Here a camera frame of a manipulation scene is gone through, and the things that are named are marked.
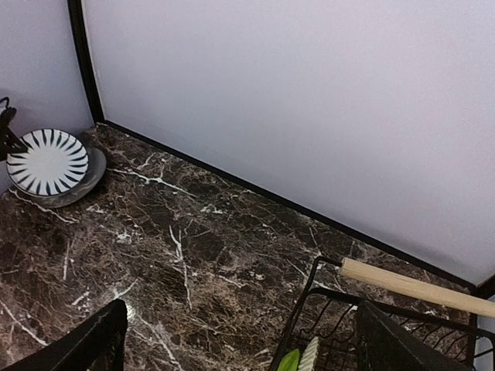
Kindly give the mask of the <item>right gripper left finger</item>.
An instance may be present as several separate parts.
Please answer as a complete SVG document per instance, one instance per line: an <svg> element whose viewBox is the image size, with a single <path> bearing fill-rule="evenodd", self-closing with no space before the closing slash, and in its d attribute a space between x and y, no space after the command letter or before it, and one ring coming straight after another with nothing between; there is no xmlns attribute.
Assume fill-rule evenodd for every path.
<svg viewBox="0 0 495 371"><path fill-rule="evenodd" d="M7 370L123 370L127 307L114 299L73 331Z"/></svg>

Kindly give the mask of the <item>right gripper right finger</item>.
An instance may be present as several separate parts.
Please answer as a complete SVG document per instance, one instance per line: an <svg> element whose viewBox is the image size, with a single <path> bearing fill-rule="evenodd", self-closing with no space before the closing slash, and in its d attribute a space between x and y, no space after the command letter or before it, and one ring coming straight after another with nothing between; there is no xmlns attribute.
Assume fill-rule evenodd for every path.
<svg viewBox="0 0 495 371"><path fill-rule="evenodd" d="M468 370L409 334L369 301L357 309L359 370Z"/></svg>

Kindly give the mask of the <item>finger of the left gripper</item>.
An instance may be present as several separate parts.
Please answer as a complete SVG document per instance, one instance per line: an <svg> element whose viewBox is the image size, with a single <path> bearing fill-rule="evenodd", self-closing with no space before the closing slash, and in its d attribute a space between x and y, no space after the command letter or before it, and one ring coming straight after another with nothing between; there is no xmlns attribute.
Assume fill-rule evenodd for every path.
<svg viewBox="0 0 495 371"><path fill-rule="evenodd" d="M18 138L9 125L16 116L17 109L10 106L9 97L1 99L1 159L7 159L8 155L27 153L31 148L24 141Z"/></svg>

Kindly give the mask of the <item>woven bamboo plate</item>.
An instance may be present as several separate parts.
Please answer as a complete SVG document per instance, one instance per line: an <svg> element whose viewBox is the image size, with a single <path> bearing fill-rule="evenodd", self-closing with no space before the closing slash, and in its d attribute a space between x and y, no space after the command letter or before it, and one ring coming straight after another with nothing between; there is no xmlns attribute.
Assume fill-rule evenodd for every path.
<svg viewBox="0 0 495 371"><path fill-rule="evenodd" d="M314 371L319 354L319 337L315 336L306 346L298 365L298 371Z"/></svg>

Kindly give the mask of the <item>white blue striped plate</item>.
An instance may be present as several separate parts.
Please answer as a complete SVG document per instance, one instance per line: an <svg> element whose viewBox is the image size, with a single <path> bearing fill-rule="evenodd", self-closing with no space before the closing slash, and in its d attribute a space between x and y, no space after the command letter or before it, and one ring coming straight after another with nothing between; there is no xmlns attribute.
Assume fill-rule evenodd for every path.
<svg viewBox="0 0 495 371"><path fill-rule="evenodd" d="M89 155L73 135L44 128L24 134L23 153L9 154L6 169L14 186L38 197L62 195L78 186L87 173Z"/></svg>

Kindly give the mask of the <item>lime green plastic plate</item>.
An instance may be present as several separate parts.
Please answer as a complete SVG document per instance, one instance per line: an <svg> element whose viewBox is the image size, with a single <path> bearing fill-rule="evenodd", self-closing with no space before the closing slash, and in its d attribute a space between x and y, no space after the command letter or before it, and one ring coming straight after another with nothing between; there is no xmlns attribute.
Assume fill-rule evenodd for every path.
<svg viewBox="0 0 495 371"><path fill-rule="evenodd" d="M299 367L300 351L293 349L284 355L278 364L277 371L297 371Z"/></svg>

